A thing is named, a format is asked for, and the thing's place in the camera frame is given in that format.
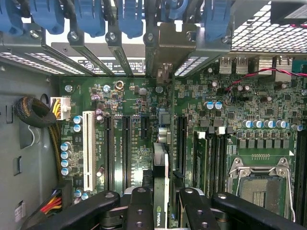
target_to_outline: red wire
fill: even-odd
[[[41,210],[42,212],[45,212],[44,210],[48,209],[49,207],[54,207],[54,206],[56,206],[56,205],[54,205],[54,204],[56,204],[56,203],[58,203],[58,202],[61,202],[61,200],[62,200],[62,198],[59,197],[59,198],[55,199],[55,200],[54,200],[52,203],[50,203],[49,205],[46,205],[46,206],[44,206],[43,208],[41,208],[40,210]]]
[[[231,83],[225,90],[226,90],[226,91],[230,90],[230,87],[231,87],[231,86],[240,83],[240,82],[241,82],[243,79],[245,79],[245,78],[255,76],[255,75],[259,74],[259,72],[264,72],[264,71],[268,71],[268,70],[277,71],[277,69],[265,68],[265,69],[261,69],[261,70],[255,72],[255,73],[247,74],[247,75],[243,76],[241,79],[238,79],[238,80],[236,80],[235,82]],[[281,73],[285,73],[285,74],[288,74],[288,75],[292,76],[292,74],[291,74],[290,72],[286,71],[286,70],[279,69],[279,71],[280,71]],[[307,77],[307,74],[305,74],[305,73],[297,73],[296,75],[301,76],[301,77]]]

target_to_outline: pcie slot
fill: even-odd
[[[149,138],[149,116],[141,116],[141,139]]]
[[[131,187],[131,119],[122,117],[123,191]]]
[[[177,118],[177,168],[185,175],[186,173],[186,147],[187,147],[187,118]]]
[[[105,189],[114,190],[114,130],[111,116],[104,118]]]
[[[95,115],[83,112],[83,177],[84,190],[93,191],[96,186]]]

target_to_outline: ventilation grille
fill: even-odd
[[[60,71],[57,71],[57,70],[55,70],[55,69],[52,69],[52,68],[43,66],[43,65],[41,65],[41,64],[38,64],[38,63],[33,62],[33,61],[30,61],[30,60],[25,59],[25,58],[23,58],[23,57],[19,57],[19,56],[13,55],[13,54],[11,54],[11,53],[2,52],[2,53],[0,53],[0,57],[6,58],[6,59],[9,59],[9,60],[12,60],[12,61],[16,61],[16,62],[25,64],[25,65],[34,67],[34,68],[36,68],[36,69],[40,69],[40,70],[43,70],[43,71],[52,73],[52,74],[64,74],[64,73],[62,73],[62,72],[60,72]]]
[[[54,59],[53,57],[50,57],[44,53],[25,53],[27,55],[30,55],[34,58],[37,58],[41,61],[44,61],[46,63],[49,63],[51,65],[54,65],[58,68],[61,68],[69,73],[72,73],[72,74],[84,74],[82,73],[81,71],[78,71],[77,69],[69,66],[69,65],[66,65],[65,63],[61,62],[61,61],[58,61],[56,59]]]
[[[271,2],[234,32],[232,51],[307,53],[307,29],[270,23]]]

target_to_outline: electrolytic capacitor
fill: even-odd
[[[278,85],[275,85],[274,86],[274,90],[276,90],[276,91],[279,91],[279,90],[284,90],[284,89],[286,89],[287,88],[287,85],[286,84],[278,84]]]
[[[79,125],[79,124],[81,124],[82,123],[82,116],[75,116],[74,118],[73,118],[73,122],[75,123],[75,124],[77,124],[77,125]]]
[[[260,98],[261,103],[267,103],[267,102],[270,102],[270,101],[272,101],[272,98],[270,96]]]
[[[205,107],[205,109],[209,109],[209,110],[214,108],[213,102],[205,102],[203,106]]]
[[[62,161],[61,161],[61,166],[62,166],[63,168],[68,167],[70,164],[71,164],[71,159],[70,159],[70,158],[67,158],[66,160],[62,160]]]
[[[90,192],[83,192],[82,193],[82,196],[81,196],[81,199],[82,200],[86,200],[90,197],[91,193]]]
[[[91,96],[91,101],[92,101],[92,102],[98,102],[99,100],[100,100],[100,96],[99,96],[99,95],[93,94],[93,95]]]
[[[266,120],[264,121],[264,127],[266,128],[274,128],[275,127],[275,122],[274,121],[269,121],[269,120]]]
[[[254,120],[254,121],[253,121],[253,126],[254,126],[255,128],[262,128],[262,121]]]
[[[83,193],[82,188],[76,188],[74,195],[76,198],[80,198],[82,196],[82,193]]]
[[[243,91],[243,86],[242,85],[235,85],[234,87],[232,87],[232,91],[241,92],[241,91]]]
[[[208,84],[208,88],[215,88],[215,87],[217,87],[216,81],[212,81],[211,83]]]
[[[214,108],[218,110],[222,109],[223,107],[223,104],[221,102],[214,102],[213,104],[214,104]]]
[[[243,88],[244,91],[249,91],[250,90],[250,86],[249,85],[245,85]]]
[[[95,109],[95,114],[96,115],[103,115],[104,112],[101,109]]]
[[[73,131],[76,132],[76,133],[81,132],[82,131],[82,125],[74,125]]]
[[[303,126],[301,125],[292,125],[291,128],[297,132],[303,131]]]
[[[70,166],[68,166],[66,168],[62,168],[62,170],[61,170],[61,174],[63,176],[67,176],[70,172],[71,172],[71,167]]]
[[[71,143],[68,142],[68,141],[64,142],[63,144],[61,144],[60,149],[61,149],[62,151],[70,150],[70,149],[71,149]]]
[[[276,121],[276,126],[278,128],[286,128],[287,127],[287,122],[282,121],[282,120],[278,120],[278,121]]]
[[[64,160],[66,160],[70,156],[71,156],[71,151],[69,151],[69,150],[61,152],[61,158],[64,159]]]
[[[244,121],[242,122],[242,125],[243,125],[244,128],[251,128],[252,122],[249,121],[249,120],[244,120]]]
[[[96,176],[101,177],[104,173],[105,173],[105,169],[101,165],[96,173]]]
[[[104,117],[101,116],[101,115],[98,115],[98,116],[96,117],[96,121],[99,122],[99,123],[103,123]]]

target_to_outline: yellow wire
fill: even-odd
[[[56,199],[56,196],[52,198],[47,205],[50,205],[55,199]]]
[[[53,208],[51,208],[51,209],[49,209],[47,212],[45,212],[45,214],[47,215],[48,212],[49,212],[50,210],[52,210],[52,209],[60,209],[60,208],[62,208],[62,205],[54,206]]]
[[[59,104],[59,100],[56,100],[56,102],[54,103],[53,109],[52,109],[53,113],[55,113],[56,107],[58,106],[58,104]]]

